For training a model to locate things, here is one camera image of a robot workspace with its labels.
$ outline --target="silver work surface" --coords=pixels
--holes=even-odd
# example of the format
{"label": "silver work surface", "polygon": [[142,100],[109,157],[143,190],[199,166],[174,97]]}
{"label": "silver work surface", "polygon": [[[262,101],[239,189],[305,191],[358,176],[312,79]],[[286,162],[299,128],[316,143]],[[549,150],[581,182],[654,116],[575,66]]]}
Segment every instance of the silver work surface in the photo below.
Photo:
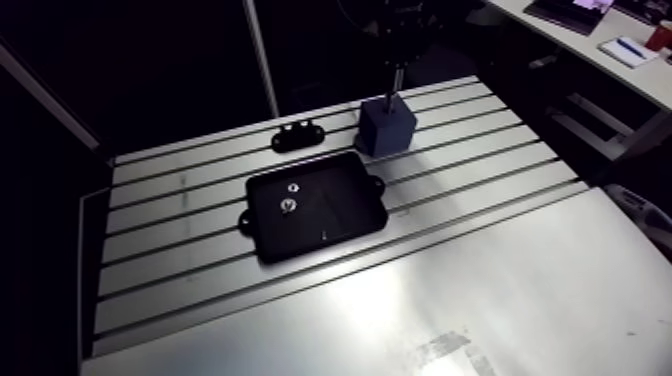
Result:
{"label": "silver work surface", "polygon": [[598,189],[408,247],[83,374],[672,374],[672,268]]}
{"label": "silver work surface", "polygon": [[[273,267],[236,230],[252,175],[351,150],[359,103],[119,157],[100,274],[94,356],[237,315],[587,189],[475,77],[402,93],[409,150],[362,159],[388,187],[387,227]],[[325,141],[276,154],[277,126],[314,118]]]}

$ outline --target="dark background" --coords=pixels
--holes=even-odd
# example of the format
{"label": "dark background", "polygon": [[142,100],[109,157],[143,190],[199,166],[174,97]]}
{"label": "dark background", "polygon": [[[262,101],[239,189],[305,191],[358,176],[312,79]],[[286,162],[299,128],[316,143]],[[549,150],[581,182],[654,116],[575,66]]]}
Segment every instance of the dark background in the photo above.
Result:
{"label": "dark background", "polygon": [[241,1],[5,0],[0,27],[117,153],[270,116]]}

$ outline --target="metal rod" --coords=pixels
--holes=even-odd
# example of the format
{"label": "metal rod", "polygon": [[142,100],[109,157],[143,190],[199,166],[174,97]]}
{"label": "metal rod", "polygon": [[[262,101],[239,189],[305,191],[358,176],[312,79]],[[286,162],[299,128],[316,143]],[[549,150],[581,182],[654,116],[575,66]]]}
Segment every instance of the metal rod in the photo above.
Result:
{"label": "metal rod", "polygon": [[47,109],[58,121],[63,124],[75,137],[87,148],[95,151],[100,146],[100,141],[95,134],[80,123],[68,109],[44,87],[28,70],[12,55],[12,53],[0,43],[0,65],[23,86],[44,108]]}
{"label": "metal rod", "polygon": [[264,39],[261,35],[261,27],[259,26],[257,8],[254,5],[254,0],[243,0],[243,8],[245,8],[245,15],[247,16],[247,25],[250,27],[250,36],[252,37],[252,43],[254,44],[254,51],[257,54],[257,63],[261,70],[261,79],[264,82],[268,107],[271,109],[273,117],[277,118],[280,117],[280,111],[278,110],[278,101],[275,97],[271,69],[269,68],[268,59],[266,58]]}
{"label": "metal rod", "polygon": [[404,85],[404,68],[397,68],[394,72],[394,86],[392,87],[392,92],[396,93],[401,90],[401,87]]}

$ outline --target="paper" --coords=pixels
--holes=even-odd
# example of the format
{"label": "paper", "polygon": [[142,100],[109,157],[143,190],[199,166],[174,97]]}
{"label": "paper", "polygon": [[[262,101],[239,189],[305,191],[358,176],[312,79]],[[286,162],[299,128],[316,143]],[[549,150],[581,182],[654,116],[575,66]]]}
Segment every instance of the paper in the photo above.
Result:
{"label": "paper", "polygon": [[[639,51],[643,57],[620,45],[618,39]],[[658,57],[658,52],[651,51],[628,37],[620,37],[603,43],[599,46],[599,49],[630,68],[636,68]]]}

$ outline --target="black plastic case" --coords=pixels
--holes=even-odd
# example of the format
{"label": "black plastic case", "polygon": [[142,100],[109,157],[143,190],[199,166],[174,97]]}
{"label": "black plastic case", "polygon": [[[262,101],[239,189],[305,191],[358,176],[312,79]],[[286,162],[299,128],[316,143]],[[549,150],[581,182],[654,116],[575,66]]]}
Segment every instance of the black plastic case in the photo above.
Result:
{"label": "black plastic case", "polygon": [[250,178],[238,220],[264,263],[379,231],[387,224],[385,184],[353,152]]}

